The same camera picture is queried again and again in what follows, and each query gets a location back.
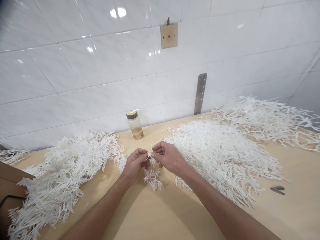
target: yellow liquid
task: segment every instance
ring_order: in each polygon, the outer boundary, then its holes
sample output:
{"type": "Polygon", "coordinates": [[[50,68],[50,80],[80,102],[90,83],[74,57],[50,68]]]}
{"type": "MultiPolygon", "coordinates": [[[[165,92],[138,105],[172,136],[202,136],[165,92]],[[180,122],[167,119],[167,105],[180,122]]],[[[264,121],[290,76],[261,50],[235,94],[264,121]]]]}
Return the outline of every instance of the yellow liquid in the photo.
{"type": "Polygon", "coordinates": [[[135,139],[141,139],[143,137],[143,130],[141,127],[136,127],[134,129],[132,129],[131,131],[132,131],[132,135],[135,139]]]}

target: white tile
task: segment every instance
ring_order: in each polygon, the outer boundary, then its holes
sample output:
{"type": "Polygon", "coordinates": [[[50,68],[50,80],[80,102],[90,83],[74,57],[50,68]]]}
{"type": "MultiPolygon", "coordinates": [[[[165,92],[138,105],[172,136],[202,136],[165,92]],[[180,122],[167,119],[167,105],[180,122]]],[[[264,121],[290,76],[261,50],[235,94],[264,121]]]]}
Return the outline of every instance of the white tile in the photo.
{"type": "Polygon", "coordinates": [[[289,46],[320,40],[320,1],[313,0],[297,27],[289,46]]]}
{"type": "Polygon", "coordinates": [[[102,61],[91,39],[64,42],[60,46],[79,82],[87,86],[108,83],[108,76],[104,75],[102,61]]]}
{"type": "Polygon", "coordinates": [[[259,100],[291,97],[305,76],[304,73],[254,84],[252,94],[259,100]]]}
{"type": "Polygon", "coordinates": [[[104,125],[104,131],[107,133],[118,133],[130,129],[126,112],[101,117],[100,119],[104,125]]]}
{"type": "Polygon", "coordinates": [[[320,101],[309,98],[297,98],[292,97],[289,99],[289,106],[293,106],[296,108],[302,108],[306,110],[313,111],[315,114],[320,115],[320,101]]]}
{"type": "Polygon", "coordinates": [[[138,96],[139,108],[159,104],[159,91],[157,89],[156,74],[133,79],[131,94],[138,96]]]}
{"type": "Polygon", "coordinates": [[[152,25],[165,25],[181,21],[181,1],[183,0],[150,0],[152,25]]]}
{"type": "Polygon", "coordinates": [[[36,111],[34,122],[36,130],[45,129],[77,121],[67,105],[58,94],[34,98],[36,111]]]}
{"type": "Polygon", "coordinates": [[[3,2],[0,15],[25,48],[56,42],[33,0],[3,2]]]}
{"type": "Polygon", "coordinates": [[[152,27],[152,34],[155,54],[155,71],[166,72],[174,69],[179,69],[180,47],[161,49],[161,33],[159,26],[152,27]]]}
{"type": "Polygon", "coordinates": [[[319,48],[320,42],[315,42],[275,51],[277,56],[274,56],[276,61],[271,79],[305,72],[319,48]]]}
{"type": "Polygon", "coordinates": [[[100,71],[108,82],[154,73],[152,29],[144,28],[93,38],[100,71]]]}
{"type": "Polygon", "coordinates": [[[25,50],[0,54],[0,104],[56,91],[25,50]]]}
{"type": "Polygon", "coordinates": [[[236,88],[303,73],[319,46],[319,43],[312,43],[225,60],[216,89],[236,88]]]}
{"type": "Polygon", "coordinates": [[[113,0],[77,0],[77,3],[91,36],[120,31],[113,0]]]}
{"type": "Polygon", "coordinates": [[[120,30],[132,30],[151,26],[148,0],[115,0],[120,30]]]}
{"type": "Polygon", "coordinates": [[[32,99],[0,105],[0,124],[12,135],[35,131],[35,111],[32,99]]]}
{"type": "Polygon", "coordinates": [[[159,103],[173,102],[179,99],[179,79],[179,70],[157,73],[159,103]]]}
{"type": "Polygon", "coordinates": [[[0,138],[10,137],[13,134],[10,133],[4,126],[0,126],[0,138]]]}
{"type": "Polygon", "coordinates": [[[301,2],[303,0],[265,0],[264,7],[270,7],[275,5],[281,5],[281,4],[288,4],[288,3],[295,3],[295,2],[301,2]]]}
{"type": "Polygon", "coordinates": [[[316,64],[311,69],[311,72],[320,72],[320,58],[316,62],[316,64]]]}
{"type": "Polygon", "coordinates": [[[179,118],[179,101],[160,105],[161,121],[171,121],[179,118]]]}
{"type": "Polygon", "coordinates": [[[194,114],[195,101],[195,97],[179,100],[179,118],[192,116],[194,114]]]}
{"type": "Polygon", "coordinates": [[[13,135],[76,121],[57,94],[0,105],[0,124],[13,135]]]}
{"type": "Polygon", "coordinates": [[[314,55],[313,59],[310,61],[306,69],[304,70],[305,73],[307,72],[316,72],[317,68],[320,70],[320,64],[318,63],[318,60],[320,59],[320,48],[318,52],[314,55]]]}
{"type": "Polygon", "coordinates": [[[207,18],[210,11],[210,0],[182,0],[181,20],[207,18]]]}
{"type": "Polygon", "coordinates": [[[58,42],[87,36],[86,19],[83,19],[76,1],[35,0],[58,42]]]}
{"type": "Polygon", "coordinates": [[[181,67],[204,63],[204,52],[208,50],[205,45],[208,22],[208,18],[203,18],[178,23],[178,48],[181,67]]]}
{"type": "Polygon", "coordinates": [[[264,0],[212,0],[210,16],[261,9],[264,0]]]}
{"type": "Polygon", "coordinates": [[[152,106],[141,108],[140,116],[141,125],[143,127],[150,126],[161,122],[160,106],[152,106]]]}
{"type": "Polygon", "coordinates": [[[209,18],[205,62],[215,62],[232,56],[234,47],[232,38],[237,28],[234,24],[235,17],[236,15],[232,14],[209,18]]]}
{"type": "Polygon", "coordinates": [[[139,108],[143,93],[133,84],[133,79],[109,83],[111,92],[117,94],[115,102],[119,112],[125,112],[139,108]]]}
{"type": "Polygon", "coordinates": [[[94,118],[86,121],[79,122],[80,126],[85,130],[93,130],[96,132],[101,132],[105,130],[105,126],[103,125],[100,118],[94,118]]]}
{"type": "Polygon", "coordinates": [[[156,75],[127,79],[109,83],[111,92],[116,93],[119,112],[134,110],[158,104],[156,75]]]}
{"type": "Polygon", "coordinates": [[[261,10],[235,13],[209,19],[205,62],[255,53],[255,34],[261,10]]]}
{"type": "Polygon", "coordinates": [[[223,81],[223,64],[224,61],[207,63],[201,66],[201,73],[207,74],[207,82],[205,87],[205,94],[221,91],[228,86],[224,86],[223,81]]]}
{"type": "Polygon", "coordinates": [[[79,123],[72,123],[37,131],[49,145],[55,145],[63,137],[75,137],[85,131],[79,123]]]}
{"type": "Polygon", "coordinates": [[[320,73],[310,72],[305,77],[303,82],[299,85],[293,96],[297,98],[310,98],[320,100],[319,90],[320,73]]]}
{"type": "Polygon", "coordinates": [[[201,65],[180,69],[179,99],[196,96],[198,76],[201,73],[201,65]]]}
{"type": "Polygon", "coordinates": [[[116,93],[108,84],[59,94],[78,121],[118,113],[116,93]]]}
{"type": "Polygon", "coordinates": [[[286,47],[306,14],[308,5],[308,2],[299,2],[264,8],[257,28],[256,52],[286,47]]]}
{"type": "Polygon", "coordinates": [[[17,136],[0,139],[0,144],[8,149],[24,150],[20,145],[20,139],[17,136]]]}
{"type": "Polygon", "coordinates": [[[12,33],[7,24],[0,19],[0,52],[22,49],[17,37],[12,33]]]}
{"type": "Polygon", "coordinates": [[[12,138],[15,138],[25,150],[39,150],[49,147],[49,144],[38,132],[25,133],[12,138]]]}
{"type": "Polygon", "coordinates": [[[271,102],[288,103],[290,97],[272,99],[271,102]]]}
{"type": "Polygon", "coordinates": [[[58,93],[92,84],[91,81],[78,79],[58,44],[31,48],[28,52],[58,93]]]}

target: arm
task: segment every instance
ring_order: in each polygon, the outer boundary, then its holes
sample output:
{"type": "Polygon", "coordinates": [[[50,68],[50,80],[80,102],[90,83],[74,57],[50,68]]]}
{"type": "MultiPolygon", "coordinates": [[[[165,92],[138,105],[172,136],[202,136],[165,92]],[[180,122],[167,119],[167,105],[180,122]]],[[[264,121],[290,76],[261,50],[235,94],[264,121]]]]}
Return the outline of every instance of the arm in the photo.
{"type": "Polygon", "coordinates": [[[130,154],[118,180],[61,239],[101,239],[124,194],[136,182],[138,172],[142,167],[148,169],[150,166],[147,157],[145,149],[136,149],[130,154]]]}
{"type": "Polygon", "coordinates": [[[178,149],[166,142],[153,148],[152,157],[181,177],[200,199],[226,239],[279,239],[269,229],[222,195],[188,165],[178,149]]]}

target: metal strip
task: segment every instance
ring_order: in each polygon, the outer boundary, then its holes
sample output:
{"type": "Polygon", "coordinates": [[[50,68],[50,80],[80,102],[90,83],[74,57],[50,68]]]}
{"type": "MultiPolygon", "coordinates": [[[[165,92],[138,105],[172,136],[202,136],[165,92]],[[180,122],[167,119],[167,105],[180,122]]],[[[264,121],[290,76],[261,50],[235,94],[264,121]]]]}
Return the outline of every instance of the metal strip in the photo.
{"type": "Polygon", "coordinates": [[[204,90],[206,88],[207,74],[201,73],[198,76],[198,86],[196,92],[196,102],[194,105],[194,115],[200,114],[202,109],[202,102],[204,97],[204,90]]]}

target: table surface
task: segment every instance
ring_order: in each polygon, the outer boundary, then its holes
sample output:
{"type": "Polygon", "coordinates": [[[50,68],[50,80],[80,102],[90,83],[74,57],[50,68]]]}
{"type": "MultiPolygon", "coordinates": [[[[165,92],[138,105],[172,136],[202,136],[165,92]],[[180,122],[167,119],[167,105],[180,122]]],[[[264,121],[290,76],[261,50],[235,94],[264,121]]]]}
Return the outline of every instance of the table surface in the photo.
{"type": "MultiPolygon", "coordinates": [[[[144,127],[144,137],[140,140],[135,140],[131,131],[120,132],[119,144],[124,146],[127,155],[136,148],[151,151],[150,144],[155,145],[162,137],[171,134],[167,127],[177,127],[198,117],[144,127]]],[[[282,175],[290,183],[259,178],[266,191],[254,195],[254,209],[244,209],[281,239],[317,239],[320,236],[320,154],[290,146],[285,148],[273,142],[263,145],[279,160],[282,175]],[[269,189],[277,185],[285,187],[286,195],[269,189]]],[[[15,167],[25,169],[43,162],[46,151],[33,152],[15,167]]],[[[44,227],[40,232],[42,239],[59,239],[99,201],[119,175],[117,164],[107,162],[104,172],[99,171],[81,186],[85,196],[75,205],[74,214],[70,214],[65,224],[57,224],[56,229],[44,227]]],[[[156,192],[143,181],[143,177],[144,173],[140,171],[138,182],[123,197],[103,239],[224,239],[196,195],[176,186],[172,173],[162,170],[160,177],[165,187],[156,192]]]]}

